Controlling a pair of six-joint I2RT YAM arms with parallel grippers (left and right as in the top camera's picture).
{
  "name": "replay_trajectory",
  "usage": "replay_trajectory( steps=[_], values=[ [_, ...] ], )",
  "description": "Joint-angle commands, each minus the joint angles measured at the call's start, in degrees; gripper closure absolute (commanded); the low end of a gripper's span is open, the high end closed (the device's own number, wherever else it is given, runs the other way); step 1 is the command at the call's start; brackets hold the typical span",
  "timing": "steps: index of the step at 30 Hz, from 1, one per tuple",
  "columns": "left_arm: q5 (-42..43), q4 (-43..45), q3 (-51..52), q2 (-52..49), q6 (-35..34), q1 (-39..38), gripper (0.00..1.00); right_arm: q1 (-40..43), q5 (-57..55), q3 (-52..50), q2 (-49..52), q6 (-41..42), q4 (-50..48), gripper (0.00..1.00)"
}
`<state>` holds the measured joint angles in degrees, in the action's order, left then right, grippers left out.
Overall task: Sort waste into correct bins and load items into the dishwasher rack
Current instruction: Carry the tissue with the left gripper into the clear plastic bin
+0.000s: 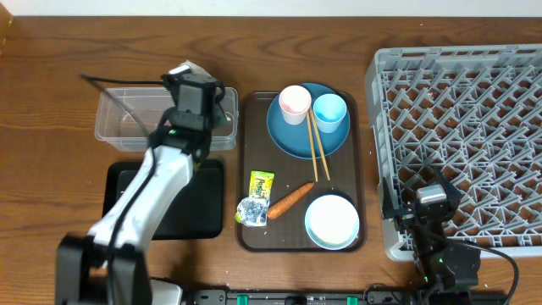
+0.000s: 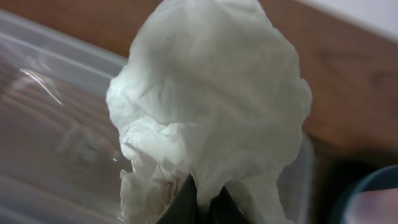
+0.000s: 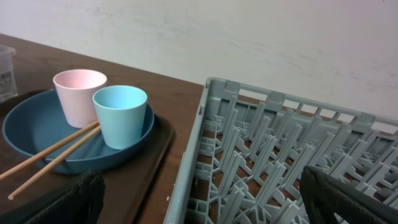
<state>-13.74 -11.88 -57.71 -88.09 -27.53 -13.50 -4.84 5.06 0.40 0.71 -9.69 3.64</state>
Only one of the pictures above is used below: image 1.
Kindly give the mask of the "foil snack wrapper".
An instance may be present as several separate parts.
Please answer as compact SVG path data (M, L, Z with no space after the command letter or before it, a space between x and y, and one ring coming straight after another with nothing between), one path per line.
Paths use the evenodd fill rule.
M246 227L267 225L269 200L274 173L252 171L248 196L237 205L235 220Z

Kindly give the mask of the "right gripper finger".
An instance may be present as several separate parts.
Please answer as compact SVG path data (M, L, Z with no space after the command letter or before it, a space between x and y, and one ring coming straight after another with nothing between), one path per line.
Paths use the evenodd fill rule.
M398 210L395 208L392 197L391 190L389 188L389 183L385 178L382 179L383 187L383 201L382 201L382 218L383 219L393 219L397 216Z
M432 170L434 171L434 178L438 182L438 184L443 188L446 197L448 199L460 199L462 194L459 192L459 190L452 185L444 176L444 174L441 171L441 167L433 166Z

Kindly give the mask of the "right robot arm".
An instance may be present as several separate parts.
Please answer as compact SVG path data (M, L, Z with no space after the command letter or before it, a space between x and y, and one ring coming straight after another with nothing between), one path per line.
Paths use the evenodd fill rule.
M417 190L416 198L394 206L390 183L382 179L382 218L412 236L413 258L423 283L405 295L402 304L471 304L470 288L478 284L480 251L445 237L443 224L458 209L461 193L434 168L435 183Z

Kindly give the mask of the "orange carrot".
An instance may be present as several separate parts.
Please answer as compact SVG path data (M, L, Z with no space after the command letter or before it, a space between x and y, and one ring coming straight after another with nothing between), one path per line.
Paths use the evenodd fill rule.
M286 212L291 208L296 202L300 201L308 192L312 190L314 183L306 183L303 186L300 186L295 191L282 198L275 204L273 204L267 213L269 219L277 219L280 215Z

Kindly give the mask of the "light blue bowl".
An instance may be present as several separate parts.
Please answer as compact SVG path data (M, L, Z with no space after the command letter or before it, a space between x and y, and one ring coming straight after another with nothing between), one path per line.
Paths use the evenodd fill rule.
M335 194L313 200L307 208L304 223L309 238L330 251L349 247L357 238L361 225L355 206Z

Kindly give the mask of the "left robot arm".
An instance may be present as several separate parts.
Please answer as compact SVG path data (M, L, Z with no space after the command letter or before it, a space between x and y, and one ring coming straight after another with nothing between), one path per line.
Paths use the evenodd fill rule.
M162 75L159 85L174 105L155 130L122 100L113 101L147 139L141 167L117 202L86 236L67 235L59 244L54 301L57 304L179 304L182 288L154 280L146 253L169 206L204 161L212 132L227 119L220 105L223 82L187 69Z

